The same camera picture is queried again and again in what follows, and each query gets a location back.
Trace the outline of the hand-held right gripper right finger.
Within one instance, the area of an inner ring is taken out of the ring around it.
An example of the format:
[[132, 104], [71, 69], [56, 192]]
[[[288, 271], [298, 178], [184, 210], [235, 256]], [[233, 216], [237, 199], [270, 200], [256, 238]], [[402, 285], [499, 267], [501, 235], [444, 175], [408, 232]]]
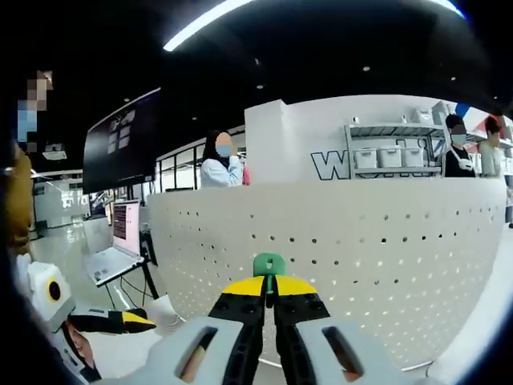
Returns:
[[300, 278], [273, 278], [277, 352], [288, 384], [414, 384], [384, 347], [329, 313]]

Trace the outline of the person's left hand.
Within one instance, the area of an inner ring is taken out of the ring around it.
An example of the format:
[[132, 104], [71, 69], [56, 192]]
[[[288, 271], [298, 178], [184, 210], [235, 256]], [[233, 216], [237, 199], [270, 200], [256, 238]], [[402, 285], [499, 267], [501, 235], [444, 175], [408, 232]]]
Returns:
[[71, 341], [73, 342], [75, 349], [78, 352], [78, 355], [91, 369], [95, 369], [95, 360], [89, 341], [79, 333], [79, 331], [71, 324], [70, 321], [66, 321], [65, 326], [67, 328], [68, 334], [71, 337]]

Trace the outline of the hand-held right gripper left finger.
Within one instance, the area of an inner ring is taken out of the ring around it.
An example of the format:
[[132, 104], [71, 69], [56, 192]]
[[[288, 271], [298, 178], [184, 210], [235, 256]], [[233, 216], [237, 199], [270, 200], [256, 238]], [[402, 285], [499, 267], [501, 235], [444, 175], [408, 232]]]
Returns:
[[251, 384], [262, 352], [265, 277], [228, 285], [207, 316], [194, 318], [157, 342], [146, 363], [101, 384], [185, 384], [182, 375], [203, 339], [209, 344], [192, 384]]

